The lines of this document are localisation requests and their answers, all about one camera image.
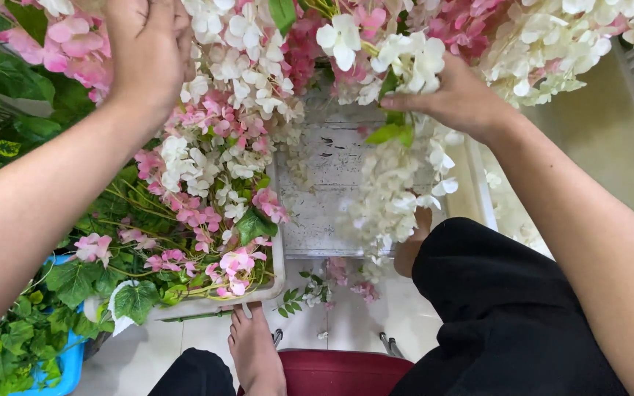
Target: chair seat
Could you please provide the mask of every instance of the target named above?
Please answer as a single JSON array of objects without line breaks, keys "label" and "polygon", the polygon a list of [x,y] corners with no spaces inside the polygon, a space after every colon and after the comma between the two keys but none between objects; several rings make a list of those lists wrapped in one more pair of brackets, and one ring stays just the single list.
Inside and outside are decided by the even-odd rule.
[{"label": "chair seat", "polygon": [[[278,355],[287,396],[387,396],[413,366],[405,359],[370,352],[291,349]],[[238,396],[243,393],[240,388]]]}]

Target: white tile floor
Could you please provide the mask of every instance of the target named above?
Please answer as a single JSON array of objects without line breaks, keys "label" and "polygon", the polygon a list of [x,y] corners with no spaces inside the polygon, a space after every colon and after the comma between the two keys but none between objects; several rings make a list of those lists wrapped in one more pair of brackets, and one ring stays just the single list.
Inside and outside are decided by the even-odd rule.
[{"label": "white tile floor", "polygon": [[[318,268],[321,260],[288,260],[286,287],[305,285],[298,274]],[[271,330],[283,329],[278,349],[310,348],[385,352],[378,333],[395,337],[403,355],[415,362],[437,346],[442,321],[430,303],[421,297],[410,279],[392,275],[377,285],[381,299],[366,304],[358,295],[340,287],[332,296],[336,306],[305,308],[288,319],[274,311],[276,301],[265,301],[264,311]],[[189,347],[207,349],[230,367],[237,386],[234,364],[229,354],[229,316],[189,320],[183,323],[151,322],[132,326],[104,343],[100,352],[83,365],[83,377],[75,396],[146,395]],[[326,340],[317,338],[329,331]]]}]

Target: black pants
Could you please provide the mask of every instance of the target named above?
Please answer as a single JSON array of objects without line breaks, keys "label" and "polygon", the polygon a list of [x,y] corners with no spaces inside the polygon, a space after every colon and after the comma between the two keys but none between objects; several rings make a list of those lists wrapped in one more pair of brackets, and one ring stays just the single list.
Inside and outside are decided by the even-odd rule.
[{"label": "black pants", "polygon": [[[448,219],[423,243],[412,275],[444,325],[440,346],[392,396],[628,394],[571,286],[547,257],[472,220]],[[215,354],[189,349],[151,395],[234,393]]]}]

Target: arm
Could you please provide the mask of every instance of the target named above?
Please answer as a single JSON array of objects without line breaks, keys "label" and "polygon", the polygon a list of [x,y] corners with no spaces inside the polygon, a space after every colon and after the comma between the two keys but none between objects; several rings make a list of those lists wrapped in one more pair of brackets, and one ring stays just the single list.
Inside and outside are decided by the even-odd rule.
[{"label": "arm", "polygon": [[0,317],[167,119],[185,76],[194,77],[182,6],[158,0],[149,9],[145,0],[110,0],[108,7],[116,78],[107,102],[0,170]]},{"label": "arm", "polygon": [[601,350],[634,394],[634,212],[463,61],[450,54],[445,61],[439,92],[394,96],[383,106],[430,114],[491,148],[568,277]]}]

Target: blue basket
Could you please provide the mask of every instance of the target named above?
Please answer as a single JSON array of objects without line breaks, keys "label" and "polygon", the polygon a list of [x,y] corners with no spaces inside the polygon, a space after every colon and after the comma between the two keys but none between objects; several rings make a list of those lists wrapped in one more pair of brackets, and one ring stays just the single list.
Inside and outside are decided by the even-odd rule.
[{"label": "blue basket", "polygon": [[[71,254],[56,257],[50,256],[48,260],[52,260],[55,265],[58,265],[67,261],[70,256]],[[81,312],[82,310],[83,304],[80,304],[77,308],[77,312]],[[63,348],[65,352],[57,357],[58,366],[61,371],[61,380],[56,386],[52,388],[40,388],[39,385],[46,378],[46,374],[43,370],[35,370],[33,378],[36,382],[33,384],[33,387],[28,391],[11,393],[9,396],[63,396],[74,391],[77,384],[80,383],[80,376],[83,373],[84,342],[71,348],[70,346],[83,338],[81,335],[75,335],[72,330],[68,333],[68,343]]]}]

